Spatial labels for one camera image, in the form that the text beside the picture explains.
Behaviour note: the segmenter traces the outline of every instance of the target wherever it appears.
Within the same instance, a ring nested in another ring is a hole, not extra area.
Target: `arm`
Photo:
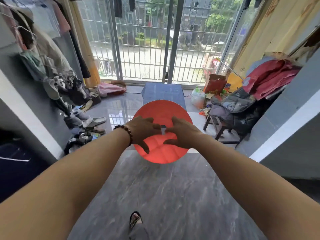
[[[126,124],[147,153],[143,139],[161,134],[152,122],[138,117]],[[54,163],[0,204],[0,239],[66,239],[129,143],[129,134],[115,129]]]
[[[203,134],[194,125],[172,118],[177,135],[167,140],[195,148],[211,165],[223,185],[252,217],[268,239],[318,239],[320,205],[285,179],[256,161]]]

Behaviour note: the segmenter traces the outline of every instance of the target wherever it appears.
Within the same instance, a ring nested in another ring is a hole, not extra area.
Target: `person's right arm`
[[[320,205],[256,161],[203,134],[183,119],[172,118],[177,135],[167,140],[196,149],[223,185],[268,239],[320,239]]]

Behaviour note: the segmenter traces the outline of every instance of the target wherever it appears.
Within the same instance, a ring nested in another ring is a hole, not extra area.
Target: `stool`
[[[227,124],[224,121],[221,121],[219,119],[219,117],[214,116],[214,115],[209,115],[207,116],[204,126],[203,126],[203,130],[205,131],[208,127],[208,125],[213,125],[214,129],[216,131],[216,136],[215,136],[215,140],[218,140],[220,138],[220,136],[222,135],[222,133],[224,132],[224,130],[228,130],[229,133],[231,133],[232,131],[232,126]],[[239,144],[241,142],[241,139],[239,141],[220,141],[222,144]]]

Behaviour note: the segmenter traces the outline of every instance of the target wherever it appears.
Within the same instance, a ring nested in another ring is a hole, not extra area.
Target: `person's right hand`
[[[172,132],[176,134],[177,139],[168,139],[164,141],[163,144],[175,145],[187,149],[194,148],[195,142],[203,133],[196,126],[184,119],[178,119],[173,116],[171,120],[173,127],[167,128],[165,133]]]

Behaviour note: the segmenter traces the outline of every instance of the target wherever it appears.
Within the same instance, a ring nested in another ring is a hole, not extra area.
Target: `red round stool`
[[[134,118],[138,116],[143,118],[153,117],[154,123],[165,125],[166,128],[173,126],[172,116],[183,118],[192,123],[188,112],[183,107],[168,100],[155,100],[143,105],[136,112]],[[149,154],[139,145],[134,145],[134,147],[144,159],[159,164],[175,162],[188,152],[188,149],[179,148],[175,145],[164,145],[163,142],[167,139],[177,139],[177,136],[174,133],[166,133],[148,137],[144,141],[149,146]]]

